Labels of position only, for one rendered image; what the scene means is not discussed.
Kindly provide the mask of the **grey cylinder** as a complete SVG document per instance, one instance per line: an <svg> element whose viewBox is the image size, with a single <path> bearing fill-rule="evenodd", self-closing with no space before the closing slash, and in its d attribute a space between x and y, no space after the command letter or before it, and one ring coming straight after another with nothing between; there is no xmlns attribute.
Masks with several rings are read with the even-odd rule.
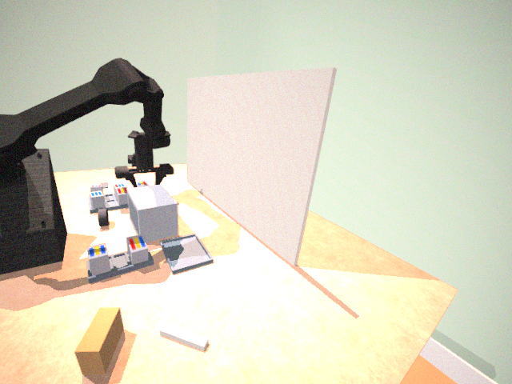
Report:
<svg viewBox="0 0 512 384"><path fill-rule="evenodd" d="M109 216L107 209L98 209L98 223L100 226L109 225Z"/></svg>

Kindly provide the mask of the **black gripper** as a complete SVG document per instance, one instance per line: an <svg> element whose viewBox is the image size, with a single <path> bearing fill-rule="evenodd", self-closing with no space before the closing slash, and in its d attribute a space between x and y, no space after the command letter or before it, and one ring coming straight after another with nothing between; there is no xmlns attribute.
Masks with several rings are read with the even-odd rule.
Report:
<svg viewBox="0 0 512 384"><path fill-rule="evenodd" d="M128 169L127 166L116 166L114 168L116 178L130 180L133 187L137 187L134 174L154 172L155 185L160 185L167 174L174 174L174 168L169 163L161 163L159 166L154 166L154 152L141 153L135 151L134 156L136 168Z"/></svg>

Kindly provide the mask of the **white flat panel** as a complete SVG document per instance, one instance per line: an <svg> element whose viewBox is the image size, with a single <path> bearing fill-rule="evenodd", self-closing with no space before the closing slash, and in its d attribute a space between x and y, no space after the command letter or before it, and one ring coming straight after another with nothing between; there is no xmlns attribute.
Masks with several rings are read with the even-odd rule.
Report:
<svg viewBox="0 0 512 384"><path fill-rule="evenodd" d="M337 68L187 79L187 181L298 264Z"/></svg>

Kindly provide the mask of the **tan rectangular block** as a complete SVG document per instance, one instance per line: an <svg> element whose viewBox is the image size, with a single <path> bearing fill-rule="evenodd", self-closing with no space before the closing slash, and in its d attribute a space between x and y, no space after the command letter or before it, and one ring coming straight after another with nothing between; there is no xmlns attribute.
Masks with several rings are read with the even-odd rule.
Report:
<svg viewBox="0 0 512 384"><path fill-rule="evenodd" d="M124 330L119 307L100 308L74 351L84 375L105 374Z"/></svg>

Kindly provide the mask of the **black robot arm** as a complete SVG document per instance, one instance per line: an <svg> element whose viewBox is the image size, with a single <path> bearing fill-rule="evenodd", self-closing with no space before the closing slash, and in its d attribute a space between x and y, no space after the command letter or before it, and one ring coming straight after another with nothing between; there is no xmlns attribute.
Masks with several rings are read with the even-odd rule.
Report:
<svg viewBox="0 0 512 384"><path fill-rule="evenodd" d="M144 118L132 130L136 152L149 153L170 145L162 122L163 90L130 62L115 58L98 68L92 81L69 90L19 114L0 114L0 188L26 183L22 160L38 150L43 135L104 105L143 103ZM24 182L21 182L24 181Z"/></svg>

